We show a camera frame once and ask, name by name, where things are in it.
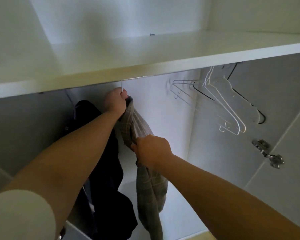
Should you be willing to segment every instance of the hand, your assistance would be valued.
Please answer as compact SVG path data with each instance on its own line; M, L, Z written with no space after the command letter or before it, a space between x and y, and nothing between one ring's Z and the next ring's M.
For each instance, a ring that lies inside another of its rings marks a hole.
M153 135L138 137L136 144L131 145L131 149L142 165L154 170L160 161L173 155L169 142L165 138Z
M104 100L104 107L107 112L113 113L117 119L124 113L126 110L126 101L128 97L127 91L124 89L121 92L121 88L115 88L107 93Z

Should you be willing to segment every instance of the metal hinge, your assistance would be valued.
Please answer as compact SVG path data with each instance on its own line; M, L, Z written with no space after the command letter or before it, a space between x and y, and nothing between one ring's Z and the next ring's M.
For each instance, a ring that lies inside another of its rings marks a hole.
M280 169L280 165L284 164L284 160L280 155L272 155L270 151L271 145L265 140L253 140L252 144L261 152L261 154L270 160L270 165L274 168Z

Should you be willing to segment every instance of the gray plaid shirt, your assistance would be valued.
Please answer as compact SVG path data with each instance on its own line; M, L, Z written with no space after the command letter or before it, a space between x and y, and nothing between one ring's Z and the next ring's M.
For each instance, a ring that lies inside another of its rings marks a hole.
M127 109L121 118L121 135L124 144L130 148L137 137L153 135L147 122L133 107L132 97L126 99ZM158 172L143 166L137 159L136 195L139 219L150 233L152 240L162 240L163 232L159 212L166 201L168 180Z

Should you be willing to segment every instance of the garment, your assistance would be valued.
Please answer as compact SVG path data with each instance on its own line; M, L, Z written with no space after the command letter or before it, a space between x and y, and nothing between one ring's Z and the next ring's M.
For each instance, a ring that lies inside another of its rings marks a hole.
M147 122L134 109L132 97L126 99L127 109L121 117L121 134L129 148L137 137L153 135ZM168 190L168 180L158 172L143 166L137 159L136 193L139 219L152 240L162 240L159 212L162 211Z
M75 117L67 127L70 133L89 123L101 112L89 101L76 104ZM104 152L80 191L76 204L89 221L92 239L126 240L137 226L128 197L118 192L124 173L118 159L118 140L112 130Z
M54 240L56 221L48 202L27 190L0 193L0 240Z

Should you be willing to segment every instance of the closet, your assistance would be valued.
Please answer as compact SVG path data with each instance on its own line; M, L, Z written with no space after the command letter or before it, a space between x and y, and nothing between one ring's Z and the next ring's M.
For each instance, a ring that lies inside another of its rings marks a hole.
M262 113L255 123L244 99L230 104L246 132L224 131L224 108L194 89L209 96L211 67L211 79L225 77ZM196 84L173 90L176 80ZM0 0L0 188L59 138L76 102L103 110L120 81L176 155L300 225L300 0ZM120 190L137 212L134 154L117 137ZM280 169L259 139L282 156ZM171 184L160 217L165 239L207 230ZM69 222L84 231L76 216ZM131 239L147 238L139 223Z

